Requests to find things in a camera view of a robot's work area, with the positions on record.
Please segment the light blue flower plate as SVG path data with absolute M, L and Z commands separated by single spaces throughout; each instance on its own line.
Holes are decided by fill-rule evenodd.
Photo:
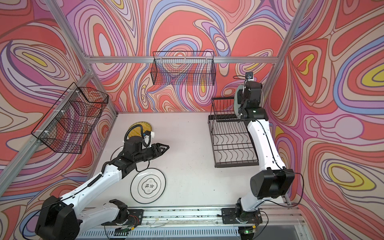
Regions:
M 241 113 L 239 112 L 241 104 L 242 104 L 242 99 L 243 99 L 243 85 L 239 85 L 236 89 L 236 93 L 234 96 L 234 112 L 238 118 L 240 118 Z

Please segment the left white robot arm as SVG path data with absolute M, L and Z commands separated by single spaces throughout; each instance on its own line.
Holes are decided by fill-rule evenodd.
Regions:
M 130 214 L 122 201 L 112 199 L 100 207 L 85 208 L 134 171 L 137 163 L 154 160 L 169 148 L 161 143 L 152 144 L 139 136 L 126 139 L 122 151 L 105 162 L 98 175 L 61 197 L 51 196 L 44 201 L 35 228 L 36 235 L 43 240 L 74 240 L 79 234 L 101 224 L 125 224 Z

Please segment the white plate green quatrefoil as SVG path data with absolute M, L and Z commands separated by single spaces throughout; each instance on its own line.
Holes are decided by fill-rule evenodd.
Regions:
M 163 172 L 150 168 L 138 173 L 131 183 L 130 193 L 139 204 L 150 204 L 157 201 L 166 189 L 166 178 Z

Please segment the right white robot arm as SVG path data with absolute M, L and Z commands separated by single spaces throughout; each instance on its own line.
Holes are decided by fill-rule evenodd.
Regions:
M 242 224 L 257 215 L 262 204 L 284 196 L 295 179 L 274 144 L 267 112 L 261 106 L 262 93 L 261 83 L 246 80 L 235 96 L 238 121 L 244 123 L 254 143 L 260 167 L 250 179 L 250 191 L 236 203 L 236 220 Z

